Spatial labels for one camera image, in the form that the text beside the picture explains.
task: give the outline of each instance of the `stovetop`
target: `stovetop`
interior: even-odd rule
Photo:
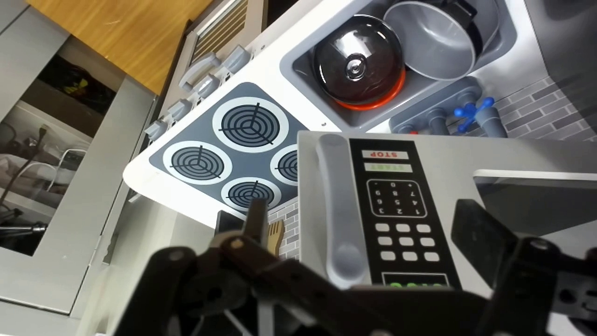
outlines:
[[[242,83],[149,158],[149,163],[246,214],[296,197],[296,133],[305,128],[255,85]]]

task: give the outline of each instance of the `button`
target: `button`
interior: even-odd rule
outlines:
[[[423,238],[419,244],[421,244],[421,247],[434,247],[434,240],[430,240],[430,238]]]
[[[415,253],[402,253],[402,260],[404,262],[417,262],[417,257],[415,257]]]
[[[385,223],[374,223],[374,232],[389,232],[389,227]]]
[[[410,232],[408,225],[395,225],[395,232]]]
[[[415,225],[415,232],[419,232],[419,234],[428,234],[428,232],[430,232],[430,227],[427,227],[427,225]]]
[[[423,255],[427,262],[436,264],[440,262],[440,257],[436,253],[425,253]]]
[[[389,247],[391,245],[391,238],[387,238],[387,236],[376,238],[376,244],[380,247]]]
[[[382,262],[393,262],[395,260],[395,255],[391,251],[382,251],[380,253],[380,260]]]
[[[400,247],[412,247],[412,245],[413,245],[412,238],[400,238],[400,240],[397,240],[397,244],[399,244]]]

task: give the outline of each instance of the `cooking pot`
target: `cooking pot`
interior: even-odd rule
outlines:
[[[397,34],[404,64],[434,81],[468,76],[497,31],[492,0],[427,0],[397,3],[384,14],[384,23]]]
[[[350,18],[315,46],[313,68],[337,107],[367,113],[389,104],[406,72],[395,34],[378,20]]]

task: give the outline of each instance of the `microwave keypad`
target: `microwave keypad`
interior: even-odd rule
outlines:
[[[458,288],[412,143],[350,141],[372,285]]]

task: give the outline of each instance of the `microwave control panel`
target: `microwave control panel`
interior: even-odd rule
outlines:
[[[460,288],[413,143],[350,141],[372,285]]]

